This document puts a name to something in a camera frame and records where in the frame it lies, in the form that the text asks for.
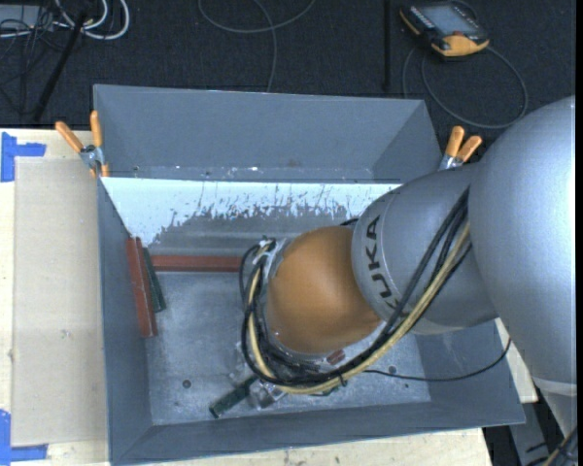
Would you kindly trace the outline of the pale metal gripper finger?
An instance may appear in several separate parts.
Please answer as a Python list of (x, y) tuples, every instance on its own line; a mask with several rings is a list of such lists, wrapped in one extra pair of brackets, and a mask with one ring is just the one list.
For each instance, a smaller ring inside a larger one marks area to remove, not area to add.
[(285, 391), (274, 383), (256, 380), (249, 387), (249, 404), (257, 410), (267, 409), (285, 397)]
[(233, 360), (230, 370), (230, 379), (233, 383), (242, 383), (250, 376), (250, 366), (248, 365), (242, 344), (237, 342), (234, 346)]

